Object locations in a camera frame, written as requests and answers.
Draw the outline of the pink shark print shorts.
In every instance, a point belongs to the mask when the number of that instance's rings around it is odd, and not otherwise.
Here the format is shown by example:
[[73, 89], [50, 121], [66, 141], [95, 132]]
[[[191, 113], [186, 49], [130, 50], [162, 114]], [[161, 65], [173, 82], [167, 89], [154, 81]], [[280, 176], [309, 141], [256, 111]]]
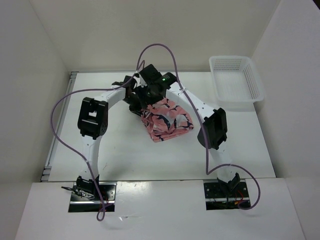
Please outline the pink shark print shorts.
[[143, 109], [141, 121], [155, 143], [182, 136], [194, 129], [188, 112], [167, 98]]

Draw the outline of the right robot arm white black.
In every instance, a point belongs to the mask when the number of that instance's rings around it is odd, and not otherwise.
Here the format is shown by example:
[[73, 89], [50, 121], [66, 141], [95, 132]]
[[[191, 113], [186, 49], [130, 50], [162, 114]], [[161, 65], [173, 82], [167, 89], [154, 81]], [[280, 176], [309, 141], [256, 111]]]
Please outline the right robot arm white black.
[[217, 171], [219, 191], [230, 197], [237, 191], [240, 176], [231, 170], [233, 164], [227, 151], [227, 115], [221, 107], [211, 107], [187, 90], [177, 74], [161, 74], [152, 64], [139, 71], [140, 86], [135, 89], [140, 104], [146, 108], [159, 100], [171, 100], [187, 112], [194, 112], [200, 130], [198, 142], [205, 148], [205, 171]]

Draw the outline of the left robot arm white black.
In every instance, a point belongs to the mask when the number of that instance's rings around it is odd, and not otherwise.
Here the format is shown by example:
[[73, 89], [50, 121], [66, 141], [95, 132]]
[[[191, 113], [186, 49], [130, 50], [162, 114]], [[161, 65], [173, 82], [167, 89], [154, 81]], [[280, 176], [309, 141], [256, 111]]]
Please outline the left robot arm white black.
[[112, 83], [115, 89], [106, 91], [95, 98], [85, 97], [82, 100], [77, 127], [82, 137], [81, 155], [85, 158], [86, 167], [76, 180], [76, 189], [89, 200], [99, 197], [99, 148], [103, 135], [107, 132], [109, 109], [120, 101], [129, 105], [129, 110], [140, 116], [141, 105], [134, 93], [137, 81], [134, 76], [125, 76], [121, 82]]

